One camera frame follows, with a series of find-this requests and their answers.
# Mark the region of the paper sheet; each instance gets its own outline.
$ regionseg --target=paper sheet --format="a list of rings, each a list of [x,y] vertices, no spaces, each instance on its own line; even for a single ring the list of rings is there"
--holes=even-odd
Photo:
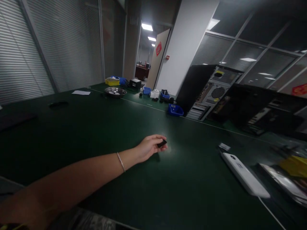
[[[75,90],[72,94],[89,95],[91,92]]]

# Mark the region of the silver bracelet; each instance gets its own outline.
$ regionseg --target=silver bracelet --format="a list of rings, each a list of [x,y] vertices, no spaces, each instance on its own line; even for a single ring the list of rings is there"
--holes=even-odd
[[[124,168],[124,164],[122,163],[121,157],[119,156],[118,152],[117,152],[117,156],[118,156],[119,161],[120,161],[121,164],[122,164],[122,169],[124,170],[124,173],[125,173],[126,170],[125,170],[125,168]]]

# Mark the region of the blue plastic bin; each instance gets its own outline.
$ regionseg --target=blue plastic bin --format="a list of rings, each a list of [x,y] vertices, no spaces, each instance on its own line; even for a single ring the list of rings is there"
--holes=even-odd
[[[164,94],[162,93],[162,91],[161,91],[161,93],[160,93],[160,96],[163,97],[163,98],[169,98],[169,97],[170,97],[169,93],[167,93],[167,95],[164,95]]]
[[[123,77],[116,77],[116,76],[111,76],[119,79],[119,84],[124,85],[126,83],[126,78]]]
[[[143,91],[143,94],[144,94],[144,95],[149,95],[150,92],[151,92],[151,88],[144,87],[144,91]]]
[[[169,114],[172,116],[183,116],[183,109],[179,105],[169,104]]]

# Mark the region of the door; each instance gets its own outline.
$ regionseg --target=door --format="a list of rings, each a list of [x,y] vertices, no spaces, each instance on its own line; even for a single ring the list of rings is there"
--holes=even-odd
[[[156,44],[153,51],[153,57],[151,59],[151,68],[149,70],[146,87],[151,89],[154,88],[154,85],[157,80],[158,72],[160,69],[161,61],[164,56],[164,50],[166,47],[167,39],[169,37],[170,29],[157,35]]]

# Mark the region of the ceiling light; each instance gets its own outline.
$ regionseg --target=ceiling light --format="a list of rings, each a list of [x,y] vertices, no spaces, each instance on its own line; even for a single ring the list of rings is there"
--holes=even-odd
[[[144,24],[144,23],[142,23],[142,28],[145,29],[145,30],[153,31],[153,28],[152,28],[151,25],[147,25],[147,24]]]
[[[262,75],[266,75],[266,76],[273,76],[272,74],[269,74],[269,73],[258,73],[258,74],[262,74]]]
[[[242,60],[242,61],[249,61],[249,62],[252,62],[252,61],[257,61],[256,59],[252,59],[252,58],[249,58],[249,57],[246,57],[246,58],[240,58],[240,60]]]
[[[210,22],[209,22],[209,25],[207,27],[207,30],[211,30],[219,22],[220,22],[220,20],[211,19]]]
[[[155,38],[148,37],[148,39],[151,40],[151,41],[154,41],[154,42],[156,41]]]

